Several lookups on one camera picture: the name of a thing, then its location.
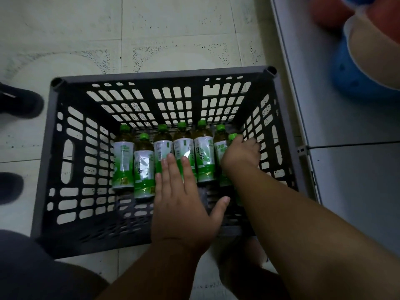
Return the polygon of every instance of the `red object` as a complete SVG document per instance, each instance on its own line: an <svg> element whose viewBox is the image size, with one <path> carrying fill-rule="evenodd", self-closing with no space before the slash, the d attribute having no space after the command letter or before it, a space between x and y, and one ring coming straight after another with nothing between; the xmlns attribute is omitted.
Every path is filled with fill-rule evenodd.
<svg viewBox="0 0 400 300"><path fill-rule="evenodd" d="M366 14L381 32L400 44L400 0L375 0Z"/></svg>
<svg viewBox="0 0 400 300"><path fill-rule="evenodd" d="M340 29L354 15L342 0L311 0L310 12L315 23L327 29Z"/></svg>

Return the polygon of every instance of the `plastic crate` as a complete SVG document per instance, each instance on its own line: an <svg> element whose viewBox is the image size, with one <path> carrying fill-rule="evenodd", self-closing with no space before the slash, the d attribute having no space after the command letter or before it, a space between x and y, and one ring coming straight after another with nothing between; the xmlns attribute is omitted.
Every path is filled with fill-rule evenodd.
<svg viewBox="0 0 400 300"><path fill-rule="evenodd" d="M31 236L54 258L150 243L152 201L117 204L111 188L114 135L121 123L154 134L158 124L192 126L200 119L256 137L260 168L306 192L274 67L56 78ZM232 188L214 182L199 184L199 192L209 212ZM220 234L250 233L244 209L231 200Z"/></svg>

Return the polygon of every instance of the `left hand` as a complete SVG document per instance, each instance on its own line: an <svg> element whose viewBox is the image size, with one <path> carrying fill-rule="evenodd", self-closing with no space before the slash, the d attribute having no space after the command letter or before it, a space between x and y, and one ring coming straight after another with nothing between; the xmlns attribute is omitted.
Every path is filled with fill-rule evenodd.
<svg viewBox="0 0 400 300"><path fill-rule="evenodd" d="M161 161L163 173L156 175L151 238L153 244L163 240L179 242L201 255L217 236L230 198L222 197L208 216L189 160L182 157L181 162L184 183L173 154Z"/></svg>

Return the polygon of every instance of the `tiled floor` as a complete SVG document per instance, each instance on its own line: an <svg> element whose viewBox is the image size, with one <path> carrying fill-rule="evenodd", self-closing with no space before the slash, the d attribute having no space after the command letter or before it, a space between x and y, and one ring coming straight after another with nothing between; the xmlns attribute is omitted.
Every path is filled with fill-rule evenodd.
<svg viewBox="0 0 400 300"><path fill-rule="evenodd" d="M0 0L0 81L45 99L57 76L264 64L278 68L291 102L269 0ZM289 109L299 137L293 103ZM25 181L17 201L0 206L0 228L30 233L45 121L46 110L32 120L0 115L0 171ZM112 282L145 249L63 261ZM234 298L207 252L192 298L214 297Z"/></svg>

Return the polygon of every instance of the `right hand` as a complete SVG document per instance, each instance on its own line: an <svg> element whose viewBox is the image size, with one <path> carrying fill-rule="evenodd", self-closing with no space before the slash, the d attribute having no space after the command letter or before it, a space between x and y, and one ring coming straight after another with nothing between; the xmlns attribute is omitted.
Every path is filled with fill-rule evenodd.
<svg viewBox="0 0 400 300"><path fill-rule="evenodd" d="M243 135L237 135L224 152L221 160L223 171L229 173L240 170L238 166L243 163L257 167L261 159L260 148L255 138L243 142Z"/></svg>

